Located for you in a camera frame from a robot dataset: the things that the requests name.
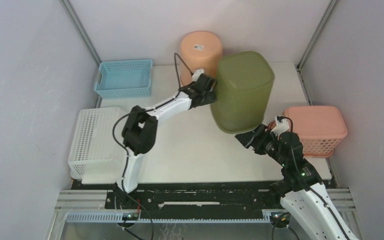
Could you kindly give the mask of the orange round bin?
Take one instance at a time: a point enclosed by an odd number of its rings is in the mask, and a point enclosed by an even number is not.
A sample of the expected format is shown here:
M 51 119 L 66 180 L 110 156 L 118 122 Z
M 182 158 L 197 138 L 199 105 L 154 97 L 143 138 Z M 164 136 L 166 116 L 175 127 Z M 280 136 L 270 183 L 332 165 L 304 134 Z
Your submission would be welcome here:
M 203 69 L 212 78 L 216 77 L 217 65 L 223 54 L 220 38 L 209 31 L 194 31 L 184 36 L 180 42 L 180 81 L 188 85 L 194 71 Z

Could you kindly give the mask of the green mesh waste bin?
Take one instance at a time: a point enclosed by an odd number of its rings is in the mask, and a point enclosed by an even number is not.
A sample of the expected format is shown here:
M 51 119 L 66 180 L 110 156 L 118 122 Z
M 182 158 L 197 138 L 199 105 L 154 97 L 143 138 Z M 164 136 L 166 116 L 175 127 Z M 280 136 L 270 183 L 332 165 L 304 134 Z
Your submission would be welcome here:
M 244 51 L 223 57 L 216 80 L 216 102 L 210 110 L 221 131 L 247 132 L 263 122 L 275 73 L 260 53 Z

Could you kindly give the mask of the pink plastic basket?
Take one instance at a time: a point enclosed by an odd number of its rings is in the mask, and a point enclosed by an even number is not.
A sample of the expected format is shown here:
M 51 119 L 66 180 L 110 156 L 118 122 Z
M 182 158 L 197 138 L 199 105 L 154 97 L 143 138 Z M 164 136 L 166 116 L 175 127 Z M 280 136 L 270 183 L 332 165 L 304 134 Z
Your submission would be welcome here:
M 347 136 L 340 111 L 334 106 L 308 105 L 288 107 L 282 113 L 292 119 L 306 157 L 327 158 Z

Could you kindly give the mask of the blue plastic basket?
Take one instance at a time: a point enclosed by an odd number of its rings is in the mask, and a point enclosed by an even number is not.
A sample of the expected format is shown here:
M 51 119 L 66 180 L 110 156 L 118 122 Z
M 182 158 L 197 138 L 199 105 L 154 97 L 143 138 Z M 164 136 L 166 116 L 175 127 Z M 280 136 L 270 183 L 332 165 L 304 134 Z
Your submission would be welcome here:
M 94 91 L 102 99 L 149 97 L 152 88 L 151 59 L 115 60 L 101 62 L 100 81 Z

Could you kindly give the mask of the white plastic basket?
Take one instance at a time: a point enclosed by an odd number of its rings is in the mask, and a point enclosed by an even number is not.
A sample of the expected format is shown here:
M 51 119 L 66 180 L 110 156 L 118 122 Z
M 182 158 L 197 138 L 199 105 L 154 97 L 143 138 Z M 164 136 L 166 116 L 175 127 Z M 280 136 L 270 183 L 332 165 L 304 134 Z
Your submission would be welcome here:
M 84 185 L 113 184 L 122 176 L 125 151 L 113 127 L 126 112 L 119 107 L 82 109 L 68 156 L 70 176 Z

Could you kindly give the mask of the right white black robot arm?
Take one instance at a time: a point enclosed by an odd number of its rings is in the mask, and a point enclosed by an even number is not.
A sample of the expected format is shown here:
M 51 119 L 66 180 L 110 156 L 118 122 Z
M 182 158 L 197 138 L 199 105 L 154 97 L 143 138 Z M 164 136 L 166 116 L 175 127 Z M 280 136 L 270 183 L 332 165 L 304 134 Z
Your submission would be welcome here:
M 282 180 L 269 187 L 269 203 L 284 208 L 312 240 L 356 240 L 333 204 L 316 168 L 304 157 L 297 133 L 287 130 L 275 135 L 260 124 L 235 135 L 246 149 L 267 155 L 281 166 Z

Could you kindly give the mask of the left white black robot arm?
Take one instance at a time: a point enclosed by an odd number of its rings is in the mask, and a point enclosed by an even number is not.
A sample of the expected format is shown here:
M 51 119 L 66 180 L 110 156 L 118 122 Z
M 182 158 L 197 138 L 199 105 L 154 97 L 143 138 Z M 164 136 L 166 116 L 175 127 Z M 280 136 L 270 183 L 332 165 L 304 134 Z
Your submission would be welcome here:
M 125 167 L 116 182 L 121 189 L 116 200 L 123 208 L 129 209 L 136 203 L 133 191 L 138 186 L 142 161 L 155 145 L 158 126 L 179 113 L 216 102 L 216 86 L 214 78 L 196 71 L 192 82 L 180 87 L 173 96 L 150 107 L 136 105 L 115 122 L 113 139 L 125 151 Z

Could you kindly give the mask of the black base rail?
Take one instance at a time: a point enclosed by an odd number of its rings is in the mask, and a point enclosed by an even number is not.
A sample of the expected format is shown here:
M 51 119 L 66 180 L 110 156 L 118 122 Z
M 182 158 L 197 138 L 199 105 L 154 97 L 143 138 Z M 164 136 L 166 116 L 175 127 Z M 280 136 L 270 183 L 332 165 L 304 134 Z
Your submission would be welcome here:
M 254 220 L 263 210 L 281 209 L 269 192 L 271 181 L 140 183 L 130 197 L 108 191 L 106 210 L 146 208 L 154 220 Z

